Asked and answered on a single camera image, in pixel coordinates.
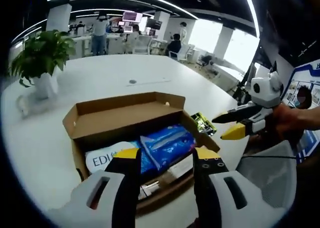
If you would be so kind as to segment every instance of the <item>white table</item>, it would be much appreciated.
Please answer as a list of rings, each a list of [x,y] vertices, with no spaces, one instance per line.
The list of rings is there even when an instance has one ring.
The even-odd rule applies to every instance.
[[[112,96],[158,91],[186,97],[190,115],[202,112],[211,119],[237,103],[220,88],[186,66],[164,56],[106,55],[68,61],[58,75],[59,96],[51,111],[21,119],[16,99],[34,88],[17,82],[2,95],[4,139],[13,168],[38,207],[59,208],[80,183],[72,157],[71,142],[62,119],[77,102]],[[231,124],[216,124],[213,136],[219,154],[230,170],[243,155],[248,138],[223,141],[221,134]],[[181,227],[198,216],[193,189],[158,209],[136,219],[136,227]]]

